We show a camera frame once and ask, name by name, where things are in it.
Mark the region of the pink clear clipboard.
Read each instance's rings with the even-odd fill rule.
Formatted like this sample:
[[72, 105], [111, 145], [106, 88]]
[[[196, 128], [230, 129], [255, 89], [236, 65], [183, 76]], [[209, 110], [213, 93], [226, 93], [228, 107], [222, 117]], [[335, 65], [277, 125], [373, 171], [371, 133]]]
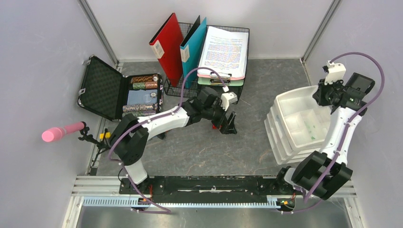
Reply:
[[219, 73], [219, 75], [217, 75], [216, 73], [210, 71], [208, 74], [200, 74], [197, 73], [198, 77], [203, 77], [203, 78], [217, 78], [219, 79], [222, 78], [224, 80], [243, 80], [245, 78], [245, 75], [234, 75], [234, 74], [225, 74], [225, 73]]

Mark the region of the light green clipboard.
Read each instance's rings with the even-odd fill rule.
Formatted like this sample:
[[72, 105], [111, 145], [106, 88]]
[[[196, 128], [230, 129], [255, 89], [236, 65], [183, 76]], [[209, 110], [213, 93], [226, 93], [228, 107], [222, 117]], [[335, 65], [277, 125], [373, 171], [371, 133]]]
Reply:
[[[223, 85], [221, 80], [218, 78], [199, 77], [197, 82], [198, 82], [198, 84], [205, 85], [205, 86], [215, 86], [215, 85], [222, 86]], [[223, 79], [223, 82], [226, 86], [243, 86], [244, 85], [244, 80]]]

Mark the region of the white plastic drawer organizer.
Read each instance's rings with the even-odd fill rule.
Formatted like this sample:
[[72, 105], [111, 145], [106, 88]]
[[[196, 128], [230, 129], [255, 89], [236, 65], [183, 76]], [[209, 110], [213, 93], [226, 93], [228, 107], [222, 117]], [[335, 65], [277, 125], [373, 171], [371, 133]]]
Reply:
[[264, 124], [277, 164], [301, 162], [324, 142], [331, 108], [317, 104], [317, 90], [311, 85], [275, 97]]

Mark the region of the white printed paper sheet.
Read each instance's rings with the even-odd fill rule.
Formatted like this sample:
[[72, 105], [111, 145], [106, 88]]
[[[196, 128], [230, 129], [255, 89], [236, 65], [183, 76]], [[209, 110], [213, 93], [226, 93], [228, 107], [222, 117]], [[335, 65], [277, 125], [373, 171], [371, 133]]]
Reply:
[[243, 79], [247, 67], [248, 40], [248, 32], [208, 26], [197, 75], [204, 78], [220, 75], [229, 80]]

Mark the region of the teal blue clipboard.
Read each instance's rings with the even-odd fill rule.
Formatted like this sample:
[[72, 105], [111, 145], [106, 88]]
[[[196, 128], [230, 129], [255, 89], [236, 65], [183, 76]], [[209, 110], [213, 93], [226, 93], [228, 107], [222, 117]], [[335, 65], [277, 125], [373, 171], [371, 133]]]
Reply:
[[207, 18], [198, 16], [180, 44], [183, 77], [197, 68], [207, 31]]

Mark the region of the red clipboard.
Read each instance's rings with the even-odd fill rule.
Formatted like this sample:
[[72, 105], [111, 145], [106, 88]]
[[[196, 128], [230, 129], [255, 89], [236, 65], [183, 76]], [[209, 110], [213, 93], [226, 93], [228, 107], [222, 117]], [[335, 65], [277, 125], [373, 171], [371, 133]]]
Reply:
[[180, 54], [182, 41], [183, 35], [178, 19], [176, 14], [172, 13], [149, 42], [166, 77], [173, 86], [178, 85], [183, 74]]

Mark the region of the black wire mesh organizer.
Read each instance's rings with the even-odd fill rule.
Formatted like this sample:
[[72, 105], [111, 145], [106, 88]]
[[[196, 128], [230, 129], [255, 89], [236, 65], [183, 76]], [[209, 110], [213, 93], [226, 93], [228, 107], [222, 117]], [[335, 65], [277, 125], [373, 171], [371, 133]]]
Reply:
[[[192, 25], [193, 25], [192, 23], [179, 22], [179, 27], [181, 29], [181, 33], [183, 35], [186, 35]], [[218, 29], [223, 29], [226, 31], [230, 31], [230, 32], [244, 32], [244, 33], [248, 33], [248, 34], [250, 33], [249, 28], [243, 28], [243, 27], [231, 27], [231, 26], [220, 26], [220, 25], [213, 25], [213, 27], [216, 27]], [[205, 87], [212, 87], [216, 91], [222, 93], [222, 89], [219, 89], [218, 85], [216, 85], [216, 86], [215, 85], [200, 85], [200, 84], [198, 84], [197, 81], [198, 81], [198, 77], [191, 81], [191, 85], [189, 88], [186, 88], [186, 87], [184, 88], [184, 97], [185, 98], [190, 98], [190, 97], [196, 96], [201, 91], [201, 89], [203, 89]], [[167, 95], [179, 97], [181, 95], [182, 83], [183, 83], [183, 76], [179, 80], [177, 86], [173, 86], [172, 83], [170, 82], [170, 80], [167, 78], [164, 81], [164, 86], [163, 86], [164, 92]], [[243, 86], [228, 86], [228, 87], [229, 87], [230, 92], [234, 92], [238, 96], [238, 98], [241, 97], [241, 93], [242, 93], [244, 85]]]

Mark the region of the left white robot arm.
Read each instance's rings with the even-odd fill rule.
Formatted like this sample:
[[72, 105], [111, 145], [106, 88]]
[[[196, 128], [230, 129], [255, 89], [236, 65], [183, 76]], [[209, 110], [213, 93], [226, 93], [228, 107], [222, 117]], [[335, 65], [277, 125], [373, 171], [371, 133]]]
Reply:
[[174, 108], [150, 116], [135, 117], [127, 114], [115, 128], [109, 140], [117, 161], [127, 173], [131, 187], [137, 193], [149, 189], [148, 174], [143, 166], [143, 156], [147, 142], [155, 136], [175, 128], [210, 120], [221, 134], [236, 134], [235, 112], [227, 116], [229, 106], [238, 100], [234, 92], [219, 95], [216, 90], [206, 87], [200, 93]]

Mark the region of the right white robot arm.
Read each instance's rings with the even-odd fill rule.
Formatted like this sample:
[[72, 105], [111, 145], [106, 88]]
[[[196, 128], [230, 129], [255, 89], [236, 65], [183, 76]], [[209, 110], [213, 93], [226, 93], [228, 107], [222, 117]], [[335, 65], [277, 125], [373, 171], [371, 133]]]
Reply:
[[264, 121], [278, 164], [275, 180], [258, 178], [258, 189], [282, 195], [299, 190], [323, 200], [336, 193], [353, 174], [347, 166], [355, 128], [367, 111], [364, 97], [375, 81], [353, 73], [339, 79], [277, 95]]

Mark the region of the blue playing card deck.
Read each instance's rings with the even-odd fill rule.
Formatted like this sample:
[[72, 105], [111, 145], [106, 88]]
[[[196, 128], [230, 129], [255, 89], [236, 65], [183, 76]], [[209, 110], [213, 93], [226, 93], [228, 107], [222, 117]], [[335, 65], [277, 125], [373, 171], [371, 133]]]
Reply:
[[157, 89], [129, 90], [127, 105], [155, 104], [157, 103]]

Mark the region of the green chip stack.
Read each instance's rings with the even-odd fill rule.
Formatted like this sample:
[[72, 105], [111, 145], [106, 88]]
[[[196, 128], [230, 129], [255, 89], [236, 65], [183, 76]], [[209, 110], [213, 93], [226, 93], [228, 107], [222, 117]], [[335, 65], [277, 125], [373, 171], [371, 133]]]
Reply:
[[146, 89], [146, 85], [145, 82], [142, 83], [133, 83], [132, 87], [134, 90], [145, 90]]

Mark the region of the yellow black connector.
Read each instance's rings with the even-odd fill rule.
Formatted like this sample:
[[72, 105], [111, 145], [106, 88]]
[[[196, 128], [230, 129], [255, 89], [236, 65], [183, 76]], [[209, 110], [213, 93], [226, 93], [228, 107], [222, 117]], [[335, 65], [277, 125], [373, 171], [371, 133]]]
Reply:
[[101, 134], [99, 134], [99, 139], [100, 139], [100, 140], [109, 139], [110, 136], [111, 136], [111, 133], [110, 133], [110, 132], [101, 133]]

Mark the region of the black microphone tripod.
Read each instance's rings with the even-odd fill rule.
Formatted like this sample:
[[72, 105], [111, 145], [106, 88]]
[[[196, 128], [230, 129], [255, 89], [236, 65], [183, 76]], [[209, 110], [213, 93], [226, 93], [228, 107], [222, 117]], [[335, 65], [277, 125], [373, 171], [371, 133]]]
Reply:
[[[92, 168], [92, 167], [94, 167], [99, 155], [110, 150], [111, 146], [109, 145], [109, 142], [107, 141], [107, 139], [98, 141], [93, 137], [92, 134], [88, 134], [88, 131], [89, 131], [89, 127], [85, 126], [83, 130], [79, 131], [81, 134], [81, 137], [78, 137], [78, 139], [81, 141], [90, 142], [90, 143], [94, 144], [97, 148], [95, 158], [90, 163], [90, 168]], [[107, 128], [104, 129], [103, 133], [106, 133], [106, 132], [109, 132]]]

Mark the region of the black poker chip case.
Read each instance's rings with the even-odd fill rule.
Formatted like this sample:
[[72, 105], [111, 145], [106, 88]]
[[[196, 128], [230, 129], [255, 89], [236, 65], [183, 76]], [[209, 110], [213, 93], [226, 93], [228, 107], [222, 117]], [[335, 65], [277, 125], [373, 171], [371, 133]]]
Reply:
[[156, 113], [161, 111], [163, 103], [163, 79], [158, 73], [124, 76], [95, 55], [84, 63], [86, 66], [81, 88], [78, 92], [78, 106], [110, 121], [121, 120], [123, 106], [127, 105], [128, 92], [134, 90], [130, 83], [134, 76], [159, 77]]

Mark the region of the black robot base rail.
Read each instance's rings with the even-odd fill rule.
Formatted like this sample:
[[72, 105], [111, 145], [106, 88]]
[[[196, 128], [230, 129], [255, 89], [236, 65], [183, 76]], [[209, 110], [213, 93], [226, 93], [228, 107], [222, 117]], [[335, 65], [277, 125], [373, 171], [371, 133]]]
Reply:
[[268, 196], [302, 193], [275, 176], [153, 176], [132, 187], [128, 178], [119, 194], [150, 195], [155, 203], [264, 203]]

